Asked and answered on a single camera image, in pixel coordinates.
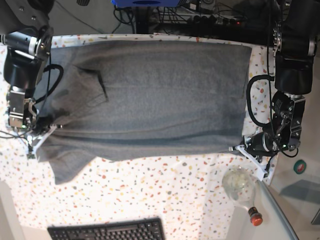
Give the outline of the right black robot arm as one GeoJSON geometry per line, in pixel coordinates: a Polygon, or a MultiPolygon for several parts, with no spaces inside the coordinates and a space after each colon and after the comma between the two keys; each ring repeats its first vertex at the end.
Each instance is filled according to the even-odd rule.
{"type": "Polygon", "coordinates": [[[51,68],[53,28],[49,13],[53,0],[2,0],[0,42],[7,47],[4,80],[10,85],[7,126],[14,130],[36,126],[39,111],[34,92],[42,75],[51,68]]]}

